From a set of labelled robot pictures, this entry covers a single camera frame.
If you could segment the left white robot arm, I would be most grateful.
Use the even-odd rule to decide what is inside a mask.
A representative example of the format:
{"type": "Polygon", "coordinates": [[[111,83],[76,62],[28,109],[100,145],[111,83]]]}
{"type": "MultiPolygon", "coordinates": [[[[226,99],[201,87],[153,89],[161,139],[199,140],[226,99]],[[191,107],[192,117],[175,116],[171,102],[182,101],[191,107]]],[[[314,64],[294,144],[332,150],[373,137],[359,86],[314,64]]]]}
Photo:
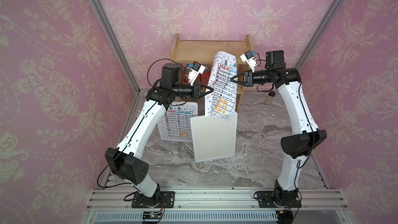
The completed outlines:
{"type": "Polygon", "coordinates": [[[141,158],[154,128],[177,97],[197,100],[213,92],[211,87],[196,83],[205,66],[197,62],[188,66],[191,68],[188,82],[181,83],[180,65],[163,65],[161,78],[148,91],[138,119],[117,147],[109,148],[105,153],[110,171],[126,184],[131,184],[149,206],[160,202],[160,186],[149,176],[149,165],[141,158]]]}

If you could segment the small green circuit board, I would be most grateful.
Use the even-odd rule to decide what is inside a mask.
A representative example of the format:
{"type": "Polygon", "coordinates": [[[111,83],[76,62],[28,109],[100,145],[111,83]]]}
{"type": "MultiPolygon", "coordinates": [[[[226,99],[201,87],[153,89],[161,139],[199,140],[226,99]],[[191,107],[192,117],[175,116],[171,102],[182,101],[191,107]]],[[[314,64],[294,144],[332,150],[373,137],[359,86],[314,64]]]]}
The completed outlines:
{"type": "Polygon", "coordinates": [[[160,220],[162,216],[162,212],[143,212],[143,220],[160,220]]]}

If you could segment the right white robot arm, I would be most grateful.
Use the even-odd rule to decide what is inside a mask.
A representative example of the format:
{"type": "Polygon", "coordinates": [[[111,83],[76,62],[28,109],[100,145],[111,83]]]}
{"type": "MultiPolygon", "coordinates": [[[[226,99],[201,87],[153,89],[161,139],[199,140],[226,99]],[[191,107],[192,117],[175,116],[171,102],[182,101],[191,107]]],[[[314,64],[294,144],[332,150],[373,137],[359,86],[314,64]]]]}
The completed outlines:
{"type": "Polygon", "coordinates": [[[244,87],[271,84],[282,96],[292,125],[292,135],[281,139],[285,155],[273,192],[257,193],[255,198],[276,207],[300,207],[298,181],[301,170],[313,150],[326,139],[326,131],[319,129],[310,112],[298,70],[286,67],[284,51],[267,52],[265,68],[260,71],[255,69],[254,52],[247,51],[240,58],[250,70],[232,77],[230,81],[244,87]]]}

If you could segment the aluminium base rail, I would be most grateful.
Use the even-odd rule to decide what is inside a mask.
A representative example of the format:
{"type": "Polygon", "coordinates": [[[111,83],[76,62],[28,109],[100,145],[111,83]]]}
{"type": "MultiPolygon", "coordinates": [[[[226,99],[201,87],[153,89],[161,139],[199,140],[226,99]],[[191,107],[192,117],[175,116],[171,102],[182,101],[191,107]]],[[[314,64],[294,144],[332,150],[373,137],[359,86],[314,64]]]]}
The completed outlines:
{"type": "Polygon", "coordinates": [[[174,191],[173,208],[132,208],[132,187],[95,190],[84,224],[352,224],[354,218],[337,189],[301,189],[301,208],[260,208],[253,195],[271,191],[257,187],[163,186],[174,191]],[[162,212],[160,220],[143,220],[143,212],[162,212]]]}

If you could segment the paper menu sheet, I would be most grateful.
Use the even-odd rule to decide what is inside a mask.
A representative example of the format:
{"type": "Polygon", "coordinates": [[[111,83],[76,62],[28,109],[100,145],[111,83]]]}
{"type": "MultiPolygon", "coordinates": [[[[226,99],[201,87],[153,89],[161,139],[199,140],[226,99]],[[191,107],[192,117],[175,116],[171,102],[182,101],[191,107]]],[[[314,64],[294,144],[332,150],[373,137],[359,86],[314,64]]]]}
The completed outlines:
{"type": "Polygon", "coordinates": [[[208,86],[213,92],[205,96],[205,116],[230,120],[237,106],[237,84],[230,79],[237,75],[236,56],[219,51],[210,69],[208,86]]]}
{"type": "Polygon", "coordinates": [[[171,141],[192,142],[190,119],[193,111],[169,110],[165,114],[167,138],[171,141]]]}

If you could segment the red cola can left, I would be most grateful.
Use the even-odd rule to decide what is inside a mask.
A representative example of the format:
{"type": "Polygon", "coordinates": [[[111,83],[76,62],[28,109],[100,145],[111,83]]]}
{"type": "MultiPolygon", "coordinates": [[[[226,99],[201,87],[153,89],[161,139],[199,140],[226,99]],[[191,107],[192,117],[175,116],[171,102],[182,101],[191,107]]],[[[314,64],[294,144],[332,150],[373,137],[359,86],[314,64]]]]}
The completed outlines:
{"type": "Polygon", "coordinates": [[[185,66],[185,68],[184,68],[184,75],[183,75],[183,80],[184,80],[184,83],[189,83],[190,82],[190,78],[189,78],[189,75],[190,75],[190,72],[192,71],[192,67],[191,67],[191,64],[190,63],[188,63],[186,66],[185,66]]]}

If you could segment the small dark-capped spice bottle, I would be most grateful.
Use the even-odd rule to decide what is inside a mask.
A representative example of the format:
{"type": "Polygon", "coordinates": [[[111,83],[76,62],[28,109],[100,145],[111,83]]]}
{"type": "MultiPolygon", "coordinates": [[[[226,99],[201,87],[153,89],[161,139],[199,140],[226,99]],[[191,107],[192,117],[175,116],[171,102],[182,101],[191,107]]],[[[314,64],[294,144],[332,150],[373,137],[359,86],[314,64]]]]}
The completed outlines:
{"type": "Polygon", "coordinates": [[[269,91],[268,92],[268,96],[266,97],[266,100],[265,100],[265,104],[266,105],[271,105],[275,96],[276,96],[276,92],[275,91],[269,91]]]}

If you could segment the wooden two-tier shelf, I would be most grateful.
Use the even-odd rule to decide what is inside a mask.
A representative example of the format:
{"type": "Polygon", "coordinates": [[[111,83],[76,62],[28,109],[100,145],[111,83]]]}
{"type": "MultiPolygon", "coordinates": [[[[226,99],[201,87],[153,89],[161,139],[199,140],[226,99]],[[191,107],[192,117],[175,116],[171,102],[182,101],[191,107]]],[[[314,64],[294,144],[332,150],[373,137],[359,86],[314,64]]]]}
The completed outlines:
{"type": "MultiPolygon", "coordinates": [[[[236,56],[237,74],[250,70],[240,56],[247,51],[254,51],[251,37],[246,35],[244,41],[214,41],[214,40],[180,40],[176,34],[171,49],[172,60],[179,64],[197,62],[211,69],[217,52],[224,51],[236,56]]],[[[237,106],[239,110],[244,87],[237,84],[237,106]]]]}

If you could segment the white rack board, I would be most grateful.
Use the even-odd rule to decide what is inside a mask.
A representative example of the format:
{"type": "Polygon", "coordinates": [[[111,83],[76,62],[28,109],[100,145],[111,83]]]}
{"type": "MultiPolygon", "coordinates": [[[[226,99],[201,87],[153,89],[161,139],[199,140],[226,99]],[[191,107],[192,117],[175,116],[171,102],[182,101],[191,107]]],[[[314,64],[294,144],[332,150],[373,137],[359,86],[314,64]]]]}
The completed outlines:
{"type": "Polygon", "coordinates": [[[192,143],[190,119],[198,116],[197,102],[173,102],[158,122],[163,141],[192,143]]]}
{"type": "Polygon", "coordinates": [[[235,156],[238,113],[190,119],[195,162],[235,156]]]}

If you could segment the red cola can middle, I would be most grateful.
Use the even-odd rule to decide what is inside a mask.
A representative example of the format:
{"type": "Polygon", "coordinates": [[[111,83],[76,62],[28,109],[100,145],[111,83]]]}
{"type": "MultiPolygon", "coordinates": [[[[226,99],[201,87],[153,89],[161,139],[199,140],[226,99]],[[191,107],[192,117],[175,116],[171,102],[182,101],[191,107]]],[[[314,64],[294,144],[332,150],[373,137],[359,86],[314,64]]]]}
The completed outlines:
{"type": "Polygon", "coordinates": [[[205,68],[204,72],[200,75],[200,82],[201,84],[207,85],[210,78],[210,69],[205,68]]]}

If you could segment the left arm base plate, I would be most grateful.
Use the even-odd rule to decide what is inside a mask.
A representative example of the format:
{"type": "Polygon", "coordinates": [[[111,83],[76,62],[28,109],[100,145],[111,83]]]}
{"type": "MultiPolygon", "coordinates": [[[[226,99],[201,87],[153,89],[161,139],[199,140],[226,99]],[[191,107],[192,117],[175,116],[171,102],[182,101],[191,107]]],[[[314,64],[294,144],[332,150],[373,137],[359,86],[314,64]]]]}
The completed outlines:
{"type": "Polygon", "coordinates": [[[134,193],[132,208],[173,208],[175,202],[174,191],[156,192],[151,198],[139,192],[134,193]]]}

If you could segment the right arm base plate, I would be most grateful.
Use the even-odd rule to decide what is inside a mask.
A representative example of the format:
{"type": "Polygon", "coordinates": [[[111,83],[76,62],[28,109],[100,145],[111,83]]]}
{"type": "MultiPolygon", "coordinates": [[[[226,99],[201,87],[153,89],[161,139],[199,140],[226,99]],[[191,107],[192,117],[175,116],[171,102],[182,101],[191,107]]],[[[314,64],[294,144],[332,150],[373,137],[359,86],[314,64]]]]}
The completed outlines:
{"type": "Polygon", "coordinates": [[[260,208],[301,208],[298,191],[257,191],[253,195],[260,208]]]}

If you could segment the red cola can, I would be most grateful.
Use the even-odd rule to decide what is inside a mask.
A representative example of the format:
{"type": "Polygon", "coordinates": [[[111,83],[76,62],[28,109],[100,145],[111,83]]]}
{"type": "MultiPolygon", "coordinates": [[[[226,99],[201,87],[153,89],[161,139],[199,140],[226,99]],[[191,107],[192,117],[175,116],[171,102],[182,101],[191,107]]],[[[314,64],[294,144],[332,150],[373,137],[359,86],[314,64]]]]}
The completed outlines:
{"type": "Polygon", "coordinates": [[[207,85],[210,78],[210,69],[205,68],[204,72],[200,75],[200,82],[201,84],[207,85]]]}
{"type": "Polygon", "coordinates": [[[190,78],[189,78],[189,75],[190,75],[190,72],[192,71],[192,67],[191,67],[191,64],[190,63],[188,63],[186,66],[185,66],[185,68],[184,68],[184,75],[183,75],[183,80],[184,80],[184,83],[189,83],[190,82],[190,78]]]}

